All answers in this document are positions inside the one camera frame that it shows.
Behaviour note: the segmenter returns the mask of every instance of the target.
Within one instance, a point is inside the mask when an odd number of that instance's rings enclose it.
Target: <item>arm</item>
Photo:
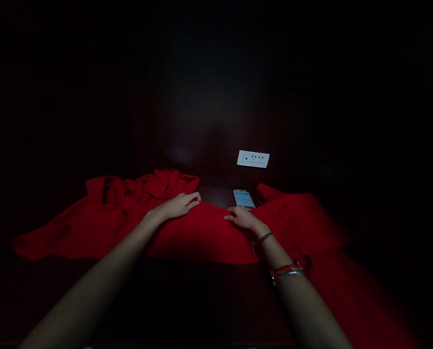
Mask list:
[[[225,216],[225,219],[250,229],[257,239],[270,233],[268,226],[244,207],[230,207],[228,211],[234,216]],[[293,263],[274,236],[263,242],[262,250],[272,270]],[[277,288],[303,347],[352,348],[322,297],[303,273],[279,278]]]
[[[20,348],[83,348],[109,309],[155,230],[199,204],[198,192],[180,194],[148,212],[39,322]]]

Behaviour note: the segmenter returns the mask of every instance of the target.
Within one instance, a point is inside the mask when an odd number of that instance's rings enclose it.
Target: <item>hand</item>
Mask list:
[[[164,204],[157,206],[153,209],[163,221],[170,218],[177,218],[184,216],[190,210],[200,203],[201,195],[198,191],[186,195],[184,193],[179,194],[174,199],[168,200]]]
[[[234,216],[225,216],[224,219],[233,222],[241,228],[252,230],[255,235],[263,236],[269,232],[268,226],[255,217],[252,213],[247,211],[244,206],[233,206],[226,209],[228,212],[234,214]]]

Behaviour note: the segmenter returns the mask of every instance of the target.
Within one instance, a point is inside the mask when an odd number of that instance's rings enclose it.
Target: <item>forearm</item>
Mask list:
[[[254,232],[261,238],[270,230],[261,224]],[[273,270],[293,263],[274,236],[263,242],[262,250]],[[277,288],[305,348],[352,348],[327,305],[304,274],[279,278]]]
[[[147,213],[42,319],[20,348],[81,348],[110,307],[163,217]]]

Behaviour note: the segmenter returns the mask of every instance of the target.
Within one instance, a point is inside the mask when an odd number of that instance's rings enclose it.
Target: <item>person's left hand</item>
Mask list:
[[[164,204],[154,208],[154,211],[165,221],[170,218],[184,216],[200,203],[201,195],[198,191],[186,195],[179,194],[174,199],[168,200]]]

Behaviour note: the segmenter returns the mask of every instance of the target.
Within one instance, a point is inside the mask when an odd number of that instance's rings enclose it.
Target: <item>red blanket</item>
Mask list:
[[[135,181],[107,176],[87,181],[88,195],[44,227],[13,239],[29,260],[49,254],[101,258],[150,209],[181,192],[195,191],[199,178],[156,170]],[[312,194],[285,194],[257,187],[264,205],[251,212],[265,222],[289,255],[299,260],[355,348],[417,348],[392,298],[340,247],[351,237]],[[165,223],[147,255],[190,261],[258,262],[249,234],[223,219],[227,212],[201,203]]]

